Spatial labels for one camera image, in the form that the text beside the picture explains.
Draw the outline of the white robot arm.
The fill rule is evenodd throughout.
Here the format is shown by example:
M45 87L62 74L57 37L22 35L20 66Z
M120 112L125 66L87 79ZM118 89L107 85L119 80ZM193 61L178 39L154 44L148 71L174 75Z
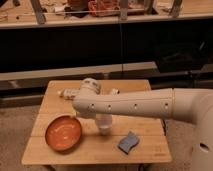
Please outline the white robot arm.
M168 88L101 94L100 83L84 79L73 108L81 115L114 114L173 119L194 124L197 134L190 171L213 171L213 89Z

